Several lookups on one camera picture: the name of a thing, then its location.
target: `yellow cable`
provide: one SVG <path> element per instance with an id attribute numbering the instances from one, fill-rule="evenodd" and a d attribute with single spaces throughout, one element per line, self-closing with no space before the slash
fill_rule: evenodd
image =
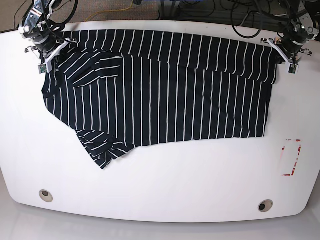
<path id="1" fill-rule="evenodd" d="M 126 10 L 129 10 L 130 8 L 132 8 L 132 5 L 134 4 L 134 1 L 132 0 L 131 2 L 131 5 L 127 8 L 124 8 L 124 9 L 115 9 L 115 10 L 105 10 L 105 11 L 98 11 L 98 12 L 95 12 L 94 14 L 90 15 L 86 20 L 85 22 L 87 22 L 89 19 L 91 19 L 92 17 L 98 15 L 98 14 L 103 14 L 103 13 L 112 13 L 112 12 L 122 12 L 122 11 L 126 11 Z"/>

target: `gray floor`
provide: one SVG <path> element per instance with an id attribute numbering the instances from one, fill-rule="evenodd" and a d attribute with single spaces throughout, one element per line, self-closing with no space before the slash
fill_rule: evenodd
<path id="1" fill-rule="evenodd" d="M 0 32 L 14 28 L 14 15 L 25 0 L 1 0 L 0 1 Z M 75 0 L 63 0 L 62 4 L 67 3 L 62 9 L 55 12 L 52 19 L 57 23 L 63 22 L 72 11 Z M 24 13 L 31 5 L 32 0 L 27 2 L 16 15 L 16 25 L 22 19 Z M 117 10 L 129 7 L 131 0 L 80 0 L 77 11 L 71 23 L 84 22 L 93 13 L 104 10 Z M 156 20 L 158 18 L 158 5 L 156 1 L 143 1 L 141 5 L 133 5 L 131 9 L 119 12 L 103 13 L 92 20 Z"/>
<path id="2" fill-rule="evenodd" d="M 18 8 L 25 0 L 1 0 L 0 1 L 0 32 L 10 30 L 14 28 L 14 15 Z M 21 8 L 16 15 L 16 25 L 22 19 L 22 16 L 30 6 L 32 0 L 27 0 L 27 3 Z M 72 11 L 75 0 L 62 0 L 62 4 L 67 3 L 62 9 L 55 12 L 52 19 L 57 23 L 63 22 Z M 117 10 L 124 9 L 130 6 L 131 0 L 80 0 L 77 11 L 71 20 L 71 23 L 84 22 L 85 19 L 91 14 L 104 10 Z M 195 21 L 195 22 L 207 22 L 216 24 L 230 25 L 230 11 L 224 10 L 231 9 L 233 3 L 227 0 L 203 0 L 203 2 L 188 6 L 181 3 L 180 6 L 187 14 L 181 13 L 179 17 L 175 17 L 174 20 L 179 21 Z M 267 0 L 261 1 L 260 5 L 265 11 L 269 11 Z M 201 17 L 208 15 L 215 8 L 213 14 L 208 17 Z M 271 2 L 271 13 L 283 14 L 286 11 L 279 6 L 277 1 Z M 247 15 L 248 8 L 246 6 L 239 6 L 234 12 L 235 24 L 240 24 L 244 17 Z M 156 0 L 144 0 L 141 5 L 133 5 L 131 9 L 119 12 L 106 12 L 100 14 L 92 21 L 109 21 L 109 20 L 156 20 L 158 19 L 158 1 Z M 244 27 L 259 27 L 259 17 L 255 19 L 251 14 L 243 25 Z M 277 31 L 278 23 L 270 18 L 264 17 L 263 29 L 269 31 Z"/>

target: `round hole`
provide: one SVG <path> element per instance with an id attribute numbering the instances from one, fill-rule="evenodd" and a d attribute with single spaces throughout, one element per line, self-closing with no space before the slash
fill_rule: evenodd
<path id="1" fill-rule="evenodd" d="M 259 210 L 260 210 L 260 211 L 263 211 L 265 208 L 266 208 L 266 205 L 260 204 L 260 206 L 259 206 Z"/>
<path id="2" fill-rule="evenodd" d="M 271 200 L 264 200 L 258 205 L 258 210 L 262 213 L 268 212 L 274 203 Z"/>
<path id="3" fill-rule="evenodd" d="M 40 190 L 39 196 L 43 201 L 45 201 L 47 203 L 51 203 L 54 200 L 51 193 L 48 192 L 47 190 Z"/>

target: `shirt sleeve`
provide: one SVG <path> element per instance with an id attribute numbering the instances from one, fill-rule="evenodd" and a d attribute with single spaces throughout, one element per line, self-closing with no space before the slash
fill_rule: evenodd
<path id="1" fill-rule="evenodd" d="M 136 148 L 135 145 L 127 144 L 102 131 L 76 131 L 84 149 L 93 161 L 104 169 L 112 159 L 117 159 Z"/>

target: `gray carpet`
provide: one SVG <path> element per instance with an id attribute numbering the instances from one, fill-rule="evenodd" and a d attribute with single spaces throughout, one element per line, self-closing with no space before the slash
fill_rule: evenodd
<path id="1" fill-rule="evenodd" d="M 0 0 L 0 32 L 14 28 L 14 15 L 25 0 Z M 63 0 L 67 3 L 54 13 L 52 20 L 63 22 L 72 11 L 75 0 Z M 31 5 L 32 0 L 27 0 L 16 15 L 16 25 L 21 21 L 24 13 Z M 131 0 L 80 0 L 77 11 L 71 23 L 84 22 L 91 14 L 104 10 L 125 9 L 129 7 Z M 106 12 L 91 19 L 91 21 L 109 20 L 156 20 L 158 18 L 158 6 L 156 1 L 143 1 L 141 5 L 133 5 L 131 9 L 119 12 Z"/>

